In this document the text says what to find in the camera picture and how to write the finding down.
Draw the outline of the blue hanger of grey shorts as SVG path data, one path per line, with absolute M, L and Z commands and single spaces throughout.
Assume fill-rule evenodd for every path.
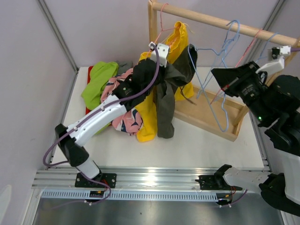
M 261 52 L 260 52 L 260 54 L 259 54 L 259 57 L 255 60 L 255 63 L 257 63 L 259 60 L 261 60 L 262 58 L 264 58 L 264 57 L 263 57 L 263 53 L 265 52 L 265 49 L 266 49 L 268 43 L 269 43 L 276 35 L 278 35 L 278 34 L 279 34 L 278 32 L 274 33 L 274 34 L 266 41 L 266 43 L 264 44 L 264 46 L 263 46 L 263 48 L 262 48 L 262 50 L 261 50 Z

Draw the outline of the dark olive shorts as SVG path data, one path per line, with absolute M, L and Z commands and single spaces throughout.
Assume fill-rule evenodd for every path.
M 157 136 L 170 139 L 174 136 L 172 124 L 175 111 L 175 93 L 178 88 L 184 88 L 192 81 L 195 69 L 192 60 L 197 60 L 198 54 L 193 44 L 184 48 L 174 63 L 168 63 L 160 69 L 163 78 L 156 86 Z

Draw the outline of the blue hanger of olive shorts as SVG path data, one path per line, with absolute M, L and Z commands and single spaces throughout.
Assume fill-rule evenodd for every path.
M 212 48 L 199 48 L 195 45 L 193 45 L 193 47 L 197 52 L 212 51 L 215 54 L 211 66 L 199 66 L 197 64 L 199 58 L 197 60 L 192 60 L 192 66 L 195 69 L 195 76 L 197 77 L 197 80 L 199 81 L 200 84 L 200 90 L 198 91 L 196 98 L 198 99 L 201 94 L 204 94 L 206 100 L 209 103 L 210 109 L 213 113 L 214 119 L 217 122 L 218 127 L 224 133 L 229 129 L 228 112 L 224 107 L 226 96 L 223 91 L 220 91 L 219 93 L 217 81 L 215 78 L 213 78 L 213 74 L 211 73 L 211 71 L 212 69 L 219 68 L 222 65 L 225 66 L 225 68 L 227 68 L 227 64 L 225 63 L 225 58 L 226 58 L 228 47 L 222 47 L 221 50 L 219 51 Z M 217 116 L 215 110 L 212 108 L 212 104 L 218 100 L 221 100 L 221 110 L 224 112 L 225 115 L 225 121 L 226 121 L 225 127 L 221 125 L 219 117 Z

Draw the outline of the pink hanger of green shorts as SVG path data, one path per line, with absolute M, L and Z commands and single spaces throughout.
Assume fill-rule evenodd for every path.
M 243 55 L 241 56 L 241 58 L 239 59 L 239 61 L 237 62 L 237 64 L 235 65 L 235 67 L 237 68 L 239 66 L 239 64 L 242 62 L 242 60 L 245 58 L 245 56 L 248 54 L 248 52 L 251 50 L 254 42 L 257 39 L 257 36 L 259 35 L 259 33 L 262 31 L 263 29 L 260 28 L 258 30 L 258 32 L 255 34 L 255 36 L 253 37 L 252 41 L 250 42 L 250 44 L 248 45 L 248 47 L 245 49 Z M 214 98 L 211 100 L 210 105 L 214 102 L 217 101 L 220 98 L 220 95 L 222 94 L 223 90 L 219 89 L 219 91 L 216 93 L 216 95 L 214 96 Z

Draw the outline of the pink hanger of yellow shorts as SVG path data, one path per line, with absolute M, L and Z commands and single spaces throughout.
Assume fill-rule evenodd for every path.
M 158 16 L 157 16 L 157 10 L 154 9 L 154 6 L 157 4 L 155 0 L 149 0 L 148 1 L 148 27 L 149 27 L 149 41 L 154 42 L 155 44 L 158 43 L 158 40 L 164 31 L 173 30 L 174 27 L 169 29 L 163 28 L 163 20 L 162 20 L 162 13 L 163 9 L 168 3 L 165 3 L 162 5 L 160 9 L 160 33 L 158 33 Z

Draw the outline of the yellow shorts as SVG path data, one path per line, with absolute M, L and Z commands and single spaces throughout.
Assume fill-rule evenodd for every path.
M 137 132 L 139 142 L 148 142 L 156 136 L 169 139 L 174 136 L 172 120 L 175 102 L 189 99 L 194 95 L 191 83 L 195 75 L 198 54 L 189 42 L 186 25 L 180 21 L 174 25 L 167 38 L 170 47 L 168 65 L 160 69 L 157 84 L 146 99 L 136 106 L 143 125 Z

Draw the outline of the grey shorts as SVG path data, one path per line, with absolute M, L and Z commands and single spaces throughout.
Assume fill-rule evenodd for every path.
M 122 75 L 129 69 L 133 67 L 133 61 L 119 61 L 117 60 L 116 63 L 118 64 L 118 71 L 117 75 Z

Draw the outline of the lime green shorts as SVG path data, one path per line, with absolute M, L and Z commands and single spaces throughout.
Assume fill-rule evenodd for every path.
M 93 110 L 100 105 L 100 98 L 105 89 L 105 86 L 110 78 L 115 76 L 118 71 L 118 64 L 116 62 L 103 62 L 96 63 L 91 71 L 90 86 L 92 91 L 92 99 L 90 109 Z

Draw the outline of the blue hanger of patterned shorts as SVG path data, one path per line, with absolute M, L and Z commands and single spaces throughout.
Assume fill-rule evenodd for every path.
M 237 25 L 237 32 L 234 34 L 234 36 L 232 38 L 229 38 L 229 32 L 232 31 L 233 25 Z M 239 22 L 239 20 L 230 21 L 226 25 L 226 27 L 228 27 L 228 30 L 226 32 L 226 36 L 224 38 L 224 41 L 223 41 L 220 51 L 216 51 L 215 49 L 212 49 L 212 48 L 196 48 L 197 51 L 212 51 L 215 54 L 215 59 L 212 63 L 212 66 L 210 67 L 210 70 L 208 71 L 208 73 L 204 79 L 204 82 L 202 84 L 202 87 L 196 95 L 196 98 L 199 98 L 199 96 L 203 93 L 203 91 L 205 90 L 208 83 L 211 81 L 212 75 L 210 75 L 210 72 L 213 68 L 220 67 L 221 65 L 223 65 L 225 68 L 227 68 L 225 59 L 240 38 L 240 22 Z

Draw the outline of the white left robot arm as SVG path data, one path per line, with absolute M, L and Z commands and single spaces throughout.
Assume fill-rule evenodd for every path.
M 134 66 L 132 74 L 94 110 L 68 127 L 59 124 L 55 128 L 57 145 L 70 165 L 84 175 L 85 182 L 90 187 L 98 187 L 102 176 L 84 145 L 109 122 L 142 103 L 153 87 L 163 80 L 167 66 L 168 62 L 155 62 L 151 59 L 140 61 Z

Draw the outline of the wooden clothes rack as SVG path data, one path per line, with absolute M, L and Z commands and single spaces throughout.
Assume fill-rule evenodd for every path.
M 157 34 L 157 11 L 160 10 L 167 14 L 175 15 L 221 29 L 227 30 L 229 28 L 229 25 L 227 25 L 229 24 L 228 20 L 201 14 L 172 5 L 167 6 L 163 3 L 157 2 L 157 0 L 149 0 L 148 19 L 150 41 L 154 40 L 154 37 Z M 260 32 L 258 31 L 258 28 L 246 26 L 243 24 L 240 25 L 240 34 L 242 35 L 255 37 L 260 40 L 268 40 L 271 35 L 273 35 L 272 32 L 266 30 L 261 30 Z M 277 37 L 276 36 L 272 38 L 273 40 L 271 39 L 270 42 L 280 45 L 292 45 L 293 47 L 300 46 L 300 38 L 295 39 L 284 35 L 278 35 Z M 192 99 L 196 100 L 196 103 L 198 105 L 192 105 L 188 103 L 187 100 L 177 102 L 174 112 L 175 118 L 199 127 L 231 142 L 234 142 L 240 133 L 243 118 L 249 111 L 248 108 L 236 101 L 230 99 L 225 100 L 225 106 L 227 107 L 227 109 L 229 109 L 229 131 L 222 132 L 220 128 L 217 128 L 217 122 L 215 119 L 213 119 L 213 113 L 211 112 L 211 110 L 209 110 L 209 106 L 212 105 L 209 105 L 209 102 L 205 103 L 204 99 L 206 98 L 203 96 L 204 95 L 201 95 L 199 97 L 200 100 L 196 100 L 195 98 Z

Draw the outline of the red plastic tray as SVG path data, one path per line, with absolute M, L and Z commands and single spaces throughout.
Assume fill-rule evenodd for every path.
M 93 69 L 94 66 L 90 66 L 88 67 L 88 73 L 87 73 L 87 85 L 86 88 L 84 89 L 85 92 L 85 96 L 84 96 L 84 102 L 85 102 L 85 114 L 88 114 L 91 109 L 91 99 L 92 99 L 92 91 L 91 91 L 91 86 L 90 86 L 90 81 L 91 81 L 91 71 Z

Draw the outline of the aluminium mounting rail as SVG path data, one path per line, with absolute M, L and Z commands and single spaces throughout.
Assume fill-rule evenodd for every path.
M 195 180 L 200 175 L 213 175 L 209 168 L 112 167 L 101 169 L 106 184 L 115 182 L 114 191 L 189 192 L 199 189 Z M 40 169 L 32 189 L 75 189 L 78 171 L 70 166 Z

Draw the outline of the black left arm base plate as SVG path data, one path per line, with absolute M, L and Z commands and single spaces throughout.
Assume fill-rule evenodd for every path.
M 116 173 L 101 173 L 93 179 L 87 179 L 81 173 L 78 173 L 75 179 L 76 188 L 115 188 L 117 181 Z

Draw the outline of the grey aluminium frame post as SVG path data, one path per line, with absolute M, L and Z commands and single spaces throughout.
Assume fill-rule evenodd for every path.
M 65 54 L 70 66 L 72 69 L 77 72 L 78 71 L 78 66 L 76 65 L 76 62 L 67 46 L 67 43 L 46 3 L 45 0 L 36 0 L 40 10 L 42 11 L 48 25 L 50 26 L 50 29 L 52 30 L 56 40 L 58 41 L 59 46 L 61 47 L 63 53 Z

